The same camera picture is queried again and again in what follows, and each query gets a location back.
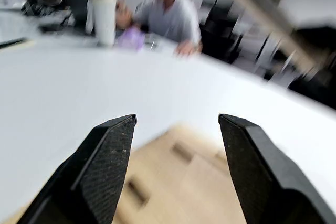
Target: wall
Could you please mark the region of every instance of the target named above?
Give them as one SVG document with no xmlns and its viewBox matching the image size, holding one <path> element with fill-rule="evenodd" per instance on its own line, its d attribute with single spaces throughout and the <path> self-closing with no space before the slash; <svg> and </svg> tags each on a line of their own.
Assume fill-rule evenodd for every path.
<svg viewBox="0 0 336 224">
<path fill-rule="evenodd" d="M 280 7 L 296 25 L 336 23 L 336 0 L 281 0 Z"/>
</svg>

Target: purple bag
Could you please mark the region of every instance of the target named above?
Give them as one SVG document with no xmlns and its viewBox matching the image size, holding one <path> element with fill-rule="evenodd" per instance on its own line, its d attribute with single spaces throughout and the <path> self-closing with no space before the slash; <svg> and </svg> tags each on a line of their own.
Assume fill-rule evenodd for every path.
<svg viewBox="0 0 336 224">
<path fill-rule="evenodd" d="M 145 42 L 145 34 L 137 27 L 126 29 L 118 38 L 117 45 L 123 48 L 139 50 Z"/>
</svg>

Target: desk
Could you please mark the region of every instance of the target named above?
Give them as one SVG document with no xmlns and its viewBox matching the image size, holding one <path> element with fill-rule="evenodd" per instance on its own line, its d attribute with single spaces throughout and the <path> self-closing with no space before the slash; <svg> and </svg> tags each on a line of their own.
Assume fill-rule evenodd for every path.
<svg viewBox="0 0 336 224">
<path fill-rule="evenodd" d="M 220 113 L 257 123 L 336 212 L 333 110 L 215 59 L 175 57 L 173 43 L 162 46 L 99 48 L 95 39 L 64 35 L 0 52 L 0 221 L 35 197 L 95 125 L 132 113 L 132 148 L 178 123 L 223 146 Z"/>
</svg>

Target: wooden floor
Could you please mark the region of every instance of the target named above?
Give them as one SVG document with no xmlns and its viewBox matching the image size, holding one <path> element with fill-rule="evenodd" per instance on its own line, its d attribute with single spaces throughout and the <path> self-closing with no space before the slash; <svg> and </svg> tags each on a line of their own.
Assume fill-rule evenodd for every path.
<svg viewBox="0 0 336 224">
<path fill-rule="evenodd" d="M 131 153 L 114 224 L 246 223 L 223 149 L 177 126 Z"/>
</svg>

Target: man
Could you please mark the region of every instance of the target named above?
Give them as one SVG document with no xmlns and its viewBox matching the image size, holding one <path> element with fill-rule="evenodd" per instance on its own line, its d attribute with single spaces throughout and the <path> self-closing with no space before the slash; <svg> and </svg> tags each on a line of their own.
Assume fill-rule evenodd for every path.
<svg viewBox="0 0 336 224">
<path fill-rule="evenodd" d="M 146 0 L 132 16 L 119 2 L 116 23 L 119 28 L 148 25 L 149 31 L 179 43 L 176 51 L 190 55 L 201 50 L 197 10 L 192 0 Z"/>
</svg>

